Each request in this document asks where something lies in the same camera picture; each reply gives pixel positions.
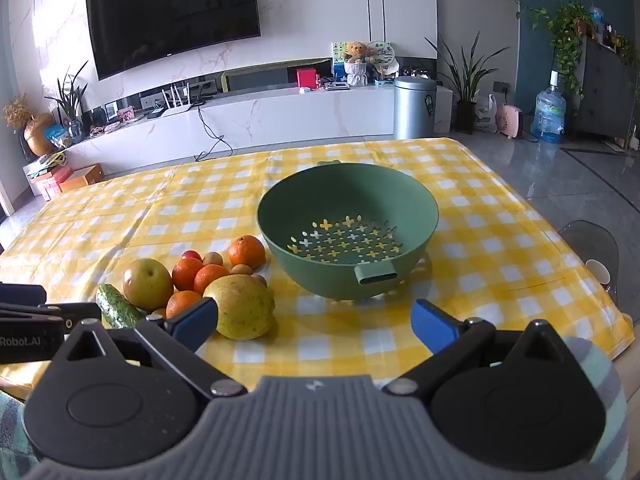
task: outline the colander handle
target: colander handle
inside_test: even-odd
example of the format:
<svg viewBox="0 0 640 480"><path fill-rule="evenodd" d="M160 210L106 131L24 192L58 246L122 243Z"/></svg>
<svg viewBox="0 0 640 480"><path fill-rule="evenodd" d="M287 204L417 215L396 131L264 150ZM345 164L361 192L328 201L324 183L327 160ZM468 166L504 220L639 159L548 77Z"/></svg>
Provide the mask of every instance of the colander handle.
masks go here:
<svg viewBox="0 0 640 480"><path fill-rule="evenodd" d="M386 282L394 280L398 277L398 272L394 267L392 260L382 260L381 262L372 262L370 264L356 265L354 272L358 283L361 285L369 285L369 283Z"/></svg>

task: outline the red tomato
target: red tomato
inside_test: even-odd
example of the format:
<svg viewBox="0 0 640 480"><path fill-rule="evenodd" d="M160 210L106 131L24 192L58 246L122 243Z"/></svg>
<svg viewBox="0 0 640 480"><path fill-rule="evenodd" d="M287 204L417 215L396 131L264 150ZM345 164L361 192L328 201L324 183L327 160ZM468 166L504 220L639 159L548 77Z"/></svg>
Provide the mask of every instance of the red tomato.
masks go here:
<svg viewBox="0 0 640 480"><path fill-rule="evenodd" d="M196 251L184 251L180 259L183 258L195 258L196 260L202 261L202 257Z"/></svg>

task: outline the colander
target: colander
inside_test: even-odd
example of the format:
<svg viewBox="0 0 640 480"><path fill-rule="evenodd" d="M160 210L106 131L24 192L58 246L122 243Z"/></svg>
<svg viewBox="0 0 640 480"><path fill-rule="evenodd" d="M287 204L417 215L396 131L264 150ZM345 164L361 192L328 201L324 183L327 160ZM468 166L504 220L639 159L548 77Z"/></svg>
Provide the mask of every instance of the colander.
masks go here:
<svg viewBox="0 0 640 480"><path fill-rule="evenodd" d="M297 284L333 300L394 288L420 259L438 224L429 190L373 164L320 163L262 197L258 225Z"/></svg>

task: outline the wall-mounted tv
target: wall-mounted tv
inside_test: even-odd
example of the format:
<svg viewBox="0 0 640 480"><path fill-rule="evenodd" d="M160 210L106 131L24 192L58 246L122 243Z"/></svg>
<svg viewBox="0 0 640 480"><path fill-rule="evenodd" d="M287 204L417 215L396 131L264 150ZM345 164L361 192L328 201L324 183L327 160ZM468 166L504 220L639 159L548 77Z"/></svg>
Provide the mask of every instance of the wall-mounted tv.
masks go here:
<svg viewBox="0 0 640 480"><path fill-rule="evenodd" d="M98 79L216 43L260 36L256 0L86 0Z"/></svg>

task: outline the orange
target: orange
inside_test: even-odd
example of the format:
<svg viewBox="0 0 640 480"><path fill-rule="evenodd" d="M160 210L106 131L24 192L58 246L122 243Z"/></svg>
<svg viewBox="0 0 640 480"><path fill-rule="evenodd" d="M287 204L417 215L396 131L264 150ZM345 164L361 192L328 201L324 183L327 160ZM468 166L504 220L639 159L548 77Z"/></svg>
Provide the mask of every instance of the orange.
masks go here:
<svg viewBox="0 0 640 480"><path fill-rule="evenodd" d="M209 283L213 282L222 276L228 276L229 271L225 267L217 264L209 264L202 267L196 274L196 279L193 280L193 290L202 295L204 289L209 286Z"/></svg>
<svg viewBox="0 0 640 480"><path fill-rule="evenodd" d="M203 267L203 263L196 258L182 258L175 264L171 277L178 290L193 290L193 280Z"/></svg>
<svg viewBox="0 0 640 480"><path fill-rule="evenodd" d="M234 240L229 246L229 260L232 266L248 265L252 269L257 269L266 261L264 245L255 236L241 236Z"/></svg>
<svg viewBox="0 0 640 480"><path fill-rule="evenodd" d="M169 302L166 304L166 318L169 319L170 317L177 316L185 308L189 308L201 299L202 296L192 290L176 292L169 298Z"/></svg>

